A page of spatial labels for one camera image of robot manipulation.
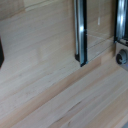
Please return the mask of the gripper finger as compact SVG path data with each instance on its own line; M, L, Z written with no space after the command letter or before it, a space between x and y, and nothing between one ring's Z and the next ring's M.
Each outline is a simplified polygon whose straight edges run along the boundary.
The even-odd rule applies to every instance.
M0 68L2 67L3 62L4 62L4 52L3 52L3 47L2 47L1 37L0 37Z

